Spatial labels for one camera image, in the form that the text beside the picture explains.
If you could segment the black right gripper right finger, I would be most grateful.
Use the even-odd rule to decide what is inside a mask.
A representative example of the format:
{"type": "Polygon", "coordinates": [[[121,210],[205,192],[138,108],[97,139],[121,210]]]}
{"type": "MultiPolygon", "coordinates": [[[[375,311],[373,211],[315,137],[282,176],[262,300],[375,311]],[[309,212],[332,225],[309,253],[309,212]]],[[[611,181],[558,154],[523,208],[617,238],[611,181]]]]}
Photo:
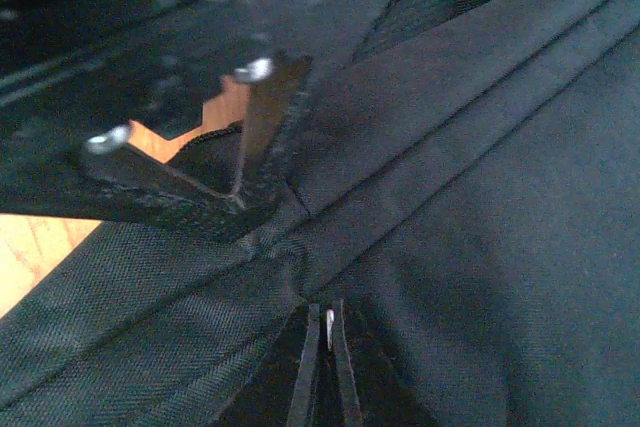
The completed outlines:
{"type": "Polygon", "coordinates": [[[343,426],[436,426],[397,374],[361,312],[342,300],[335,311],[332,357],[343,426]]]}

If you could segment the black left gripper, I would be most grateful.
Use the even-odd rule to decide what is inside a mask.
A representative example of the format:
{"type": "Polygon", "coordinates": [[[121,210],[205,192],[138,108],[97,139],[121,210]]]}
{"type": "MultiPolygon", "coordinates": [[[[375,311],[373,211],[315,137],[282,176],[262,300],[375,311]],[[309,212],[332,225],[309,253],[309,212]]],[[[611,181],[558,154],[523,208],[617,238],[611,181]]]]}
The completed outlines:
{"type": "Polygon", "coordinates": [[[1,143],[73,147],[195,128],[234,78],[287,103],[386,0],[1,0],[1,143]]]}

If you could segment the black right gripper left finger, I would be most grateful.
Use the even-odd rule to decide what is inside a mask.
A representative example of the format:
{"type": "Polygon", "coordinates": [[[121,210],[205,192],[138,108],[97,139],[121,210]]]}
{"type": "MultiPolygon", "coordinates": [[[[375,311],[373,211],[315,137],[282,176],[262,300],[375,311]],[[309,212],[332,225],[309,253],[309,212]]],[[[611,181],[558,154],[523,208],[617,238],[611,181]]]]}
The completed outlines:
{"type": "Polygon", "coordinates": [[[297,309],[217,426],[310,426],[320,359],[320,310],[297,309]]]}

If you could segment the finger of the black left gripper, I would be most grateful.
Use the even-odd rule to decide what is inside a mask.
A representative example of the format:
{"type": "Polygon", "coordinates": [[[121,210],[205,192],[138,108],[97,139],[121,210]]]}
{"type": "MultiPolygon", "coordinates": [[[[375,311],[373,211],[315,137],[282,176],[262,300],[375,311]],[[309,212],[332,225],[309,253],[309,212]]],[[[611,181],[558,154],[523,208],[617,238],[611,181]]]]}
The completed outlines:
{"type": "Polygon", "coordinates": [[[235,122],[192,139],[167,163],[131,145],[102,155],[78,147],[64,159],[90,214],[232,243],[264,224],[280,201],[277,150],[251,158],[242,140],[235,122]]]}
{"type": "Polygon", "coordinates": [[[242,137],[230,198],[240,207],[268,204],[278,197],[290,124],[305,95],[312,58],[283,53],[257,58],[234,71],[234,80],[249,87],[242,137]]]}

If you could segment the black student backpack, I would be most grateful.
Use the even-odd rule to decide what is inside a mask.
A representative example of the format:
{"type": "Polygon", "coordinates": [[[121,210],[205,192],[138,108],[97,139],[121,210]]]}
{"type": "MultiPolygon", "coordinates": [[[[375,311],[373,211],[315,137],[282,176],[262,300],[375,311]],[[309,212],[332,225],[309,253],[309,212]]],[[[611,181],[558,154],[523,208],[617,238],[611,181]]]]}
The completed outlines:
{"type": "Polygon", "coordinates": [[[1,143],[3,212],[100,221],[2,318],[3,425],[217,426],[316,304],[310,426],[343,426],[339,300],[436,426],[638,424],[639,0],[386,0],[308,76],[264,224],[218,243],[89,213],[66,153],[167,163],[248,101],[227,78],[174,138],[1,143]]]}

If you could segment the white zipper pull tab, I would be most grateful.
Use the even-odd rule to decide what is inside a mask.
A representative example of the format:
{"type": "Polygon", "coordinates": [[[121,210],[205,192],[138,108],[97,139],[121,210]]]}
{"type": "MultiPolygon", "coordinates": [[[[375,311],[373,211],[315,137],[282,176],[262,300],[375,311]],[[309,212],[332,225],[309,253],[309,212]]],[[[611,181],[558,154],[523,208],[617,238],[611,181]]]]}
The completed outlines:
{"type": "Polygon", "coordinates": [[[335,324],[335,311],[333,309],[327,309],[325,312],[325,328],[326,328],[326,343],[327,350],[333,351],[333,327],[335,324]]]}

